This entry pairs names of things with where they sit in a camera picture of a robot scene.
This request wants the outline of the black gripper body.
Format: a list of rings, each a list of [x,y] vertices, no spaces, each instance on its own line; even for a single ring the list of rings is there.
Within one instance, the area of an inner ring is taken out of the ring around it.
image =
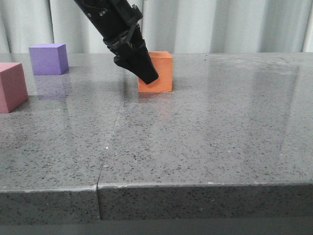
[[[109,49],[128,43],[130,27],[143,18],[139,8],[126,0],[77,0],[75,3],[101,34]]]

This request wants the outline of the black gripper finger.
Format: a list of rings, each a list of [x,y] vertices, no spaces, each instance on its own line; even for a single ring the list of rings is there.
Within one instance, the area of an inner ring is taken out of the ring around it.
[[[135,45],[124,43],[117,49],[114,62],[131,71],[145,84],[150,84],[159,77],[149,56],[145,41]]]
[[[139,49],[145,45],[139,24],[133,24],[127,34],[127,42],[132,49]]]

